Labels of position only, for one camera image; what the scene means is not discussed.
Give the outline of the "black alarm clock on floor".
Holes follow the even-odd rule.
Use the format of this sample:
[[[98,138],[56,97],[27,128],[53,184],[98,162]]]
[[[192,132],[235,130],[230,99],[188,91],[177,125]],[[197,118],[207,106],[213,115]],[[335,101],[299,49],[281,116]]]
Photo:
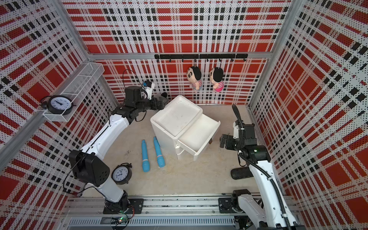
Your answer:
[[[129,183],[132,177],[132,164],[123,163],[118,165],[111,174],[111,178],[117,185],[125,185]]]

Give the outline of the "black wall hook rail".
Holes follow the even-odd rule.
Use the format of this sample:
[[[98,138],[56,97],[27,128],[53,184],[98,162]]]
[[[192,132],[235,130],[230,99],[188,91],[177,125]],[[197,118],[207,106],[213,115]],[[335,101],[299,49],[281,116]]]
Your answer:
[[[169,60],[174,59],[247,59],[249,54],[156,54],[154,58],[156,60]]]

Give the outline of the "small circuit board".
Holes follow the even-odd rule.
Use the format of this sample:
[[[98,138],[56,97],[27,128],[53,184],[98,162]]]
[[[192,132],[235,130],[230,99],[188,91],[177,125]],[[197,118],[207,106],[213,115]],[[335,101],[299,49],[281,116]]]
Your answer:
[[[104,217],[101,219],[101,225],[127,225],[129,218],[127,217]]]

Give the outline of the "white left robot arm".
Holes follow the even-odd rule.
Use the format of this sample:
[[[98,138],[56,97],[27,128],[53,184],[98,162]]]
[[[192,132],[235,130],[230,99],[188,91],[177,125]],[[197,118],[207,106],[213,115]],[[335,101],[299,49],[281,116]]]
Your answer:
[[[124,102],[112,111],[108,122],[89,143],[69,154],[69,173],[102,194],[105,207],[113,213],[125,213],[133,208],[127,192],[119,187],[130,180],[132,165],[123,163],[111,171],[104,158],[117,137],[137,120],[140,113],[163,110],[168,104],[168,94],[153,95],[153,89],[154,84],[149,80],[141,86],[125,87]]]

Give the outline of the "blue toy microphone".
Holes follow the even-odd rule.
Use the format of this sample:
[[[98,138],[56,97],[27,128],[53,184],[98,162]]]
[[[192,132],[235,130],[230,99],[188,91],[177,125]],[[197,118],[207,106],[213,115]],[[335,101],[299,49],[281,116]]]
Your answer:
[[[148,158],[147,144],[145,140],[142,140],[141,142],[141,150],[142,150],[142,169],[143,172],[147,173],[150,171],[150,163]]]
[[[155,152],[156,152],[156,156],[157,156],[158,167],[163,168],[165,166],[165,160],[164,160],[164,157],[162,155],[160,144],[159,144],[156,137],[153,138],[153,141],[154,141],[154,147],[155,147]]]

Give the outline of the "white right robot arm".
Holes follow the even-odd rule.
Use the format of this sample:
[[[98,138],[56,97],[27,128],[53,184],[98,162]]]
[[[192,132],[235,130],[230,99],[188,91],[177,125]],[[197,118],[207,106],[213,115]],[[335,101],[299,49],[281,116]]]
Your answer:
[[[268,150],[258,145],[254,125],[243,122],[239,109],[232,106],[236,116],[233,135],[223,134],[220,147],[237,153],[238,161],[245,165],[231,170],[234,180],[253,177],[259,189],[261,201],[256,201],[246,189],[234,191],[227,210],[243,212],[257,230],[304,230],[292,214],[277,183]]]

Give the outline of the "white plastic drawer cabinet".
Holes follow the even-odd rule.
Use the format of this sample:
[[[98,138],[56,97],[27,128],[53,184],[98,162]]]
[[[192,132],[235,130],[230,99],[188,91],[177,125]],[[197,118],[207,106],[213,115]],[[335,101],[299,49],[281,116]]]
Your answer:
[[[155,137],[165,153],[179,156],[184,151],[197,160],[198,153],[180,138],[203,114],[203,109],[182,95],[175,97],[163,110],[157,112],[150,121]]]

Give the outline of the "black alarm clock in basket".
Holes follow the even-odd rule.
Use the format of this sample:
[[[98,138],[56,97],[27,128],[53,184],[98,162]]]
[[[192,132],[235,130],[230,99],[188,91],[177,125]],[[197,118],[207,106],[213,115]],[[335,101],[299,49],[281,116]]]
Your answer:
[[[72,100],[62,95],[46,96],[40,102],[41,108],[55,115],[68,115],[74,107]]]

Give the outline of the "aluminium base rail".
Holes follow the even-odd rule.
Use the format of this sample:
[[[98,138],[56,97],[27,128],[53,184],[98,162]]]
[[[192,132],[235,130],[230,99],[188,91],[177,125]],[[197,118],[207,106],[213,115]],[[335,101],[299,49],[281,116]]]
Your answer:
[[[290,196],[288,208],[301,223]],[[232,194],[131,196],[126,213],[109,211],[100,197],[73,198],[58,221],[59,230],[256,230],[243,212],[227,210]],[[104,217],[127,217],[127,225],[101,225]]]

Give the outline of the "plush doll blue shorts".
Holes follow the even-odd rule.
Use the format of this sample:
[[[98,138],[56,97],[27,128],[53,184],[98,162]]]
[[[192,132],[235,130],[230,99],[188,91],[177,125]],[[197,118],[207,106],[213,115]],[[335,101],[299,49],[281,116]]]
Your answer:
[[[186,77],[194,90],[199,91],[202,88],[202,73],[199,67],[189,67]]]

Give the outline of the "plush doll pink shorts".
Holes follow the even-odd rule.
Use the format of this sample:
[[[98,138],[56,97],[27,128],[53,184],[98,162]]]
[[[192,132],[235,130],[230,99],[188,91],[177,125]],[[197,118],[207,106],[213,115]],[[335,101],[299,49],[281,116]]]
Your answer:
[[[224,89],[224,71],[221,68],[214,67],[209,74],[210,82],[216,92],[221,92]]]

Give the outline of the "black cylinder on floor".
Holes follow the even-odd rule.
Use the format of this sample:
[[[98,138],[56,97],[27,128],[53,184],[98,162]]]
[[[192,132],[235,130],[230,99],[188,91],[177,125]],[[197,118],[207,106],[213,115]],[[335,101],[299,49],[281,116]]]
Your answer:
[[[254,177],[249,167],[234,168],[231,170],[233,180],[241,180]]]

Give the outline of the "white top drawer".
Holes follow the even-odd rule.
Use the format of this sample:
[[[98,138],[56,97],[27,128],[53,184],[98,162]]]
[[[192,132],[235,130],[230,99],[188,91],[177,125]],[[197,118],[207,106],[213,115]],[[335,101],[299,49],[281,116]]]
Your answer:
[[[179,147],[193,156],[197,161],[198,156],[207,148],[221,122],[202,114],[198,120],[178,139]]]

